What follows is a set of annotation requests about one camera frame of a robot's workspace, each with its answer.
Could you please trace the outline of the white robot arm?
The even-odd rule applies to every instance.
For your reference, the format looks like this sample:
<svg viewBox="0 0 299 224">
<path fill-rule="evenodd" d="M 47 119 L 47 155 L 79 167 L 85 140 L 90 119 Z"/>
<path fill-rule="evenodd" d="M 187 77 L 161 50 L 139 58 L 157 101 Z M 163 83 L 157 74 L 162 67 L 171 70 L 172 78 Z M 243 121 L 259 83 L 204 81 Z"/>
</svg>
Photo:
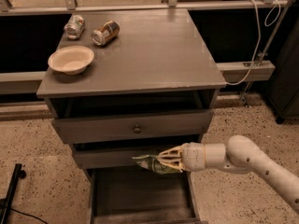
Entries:
<svg viewBox="0 0 299 224">
<path fill-rule="evenodd" d="M 188 172 L 209 168 L 227 173 L 253 172 L 299 213 L 299 177 L 277 164 L 243 135 L 232 136 L 226 145 L 185 143 L 161 152 L 158 161 L 167 167 Z"/>
</svg>

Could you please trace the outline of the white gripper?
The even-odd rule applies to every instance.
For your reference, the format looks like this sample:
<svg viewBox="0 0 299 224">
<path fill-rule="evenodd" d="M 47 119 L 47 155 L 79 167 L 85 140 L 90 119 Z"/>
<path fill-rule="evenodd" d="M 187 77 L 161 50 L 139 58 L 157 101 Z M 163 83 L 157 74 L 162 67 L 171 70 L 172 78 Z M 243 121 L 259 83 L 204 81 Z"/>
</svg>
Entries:
<svg viewBox="0 0 299 224">
<path fill-rule="evenodd" d="M 224 144 L 187 143 L 182 148 L 172 147 L 160 152 L 157 159 L 161 165 L 179 173 L 183 172 L 183 168 L 189 172 L 221 169 L 226 160 L 226 148 Z"/>
</svg>

